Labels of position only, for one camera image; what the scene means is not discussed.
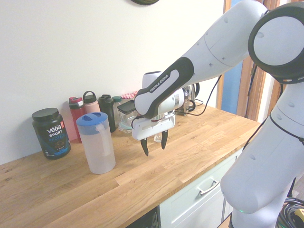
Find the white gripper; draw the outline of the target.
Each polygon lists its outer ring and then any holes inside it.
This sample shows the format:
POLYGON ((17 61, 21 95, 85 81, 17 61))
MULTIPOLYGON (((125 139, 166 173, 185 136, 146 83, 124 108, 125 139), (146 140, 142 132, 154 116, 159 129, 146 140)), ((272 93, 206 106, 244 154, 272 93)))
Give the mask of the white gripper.
POLYGON ((164 150, 167 143, 167 130, 175 126, 175 114, 164 116, 159 121, 152 121, 147 118, 140 118, 133 121, 132 137, 141 142, 142 149, 146 156, 149 156, 147 137, 161 133, 161 148, 164 150))

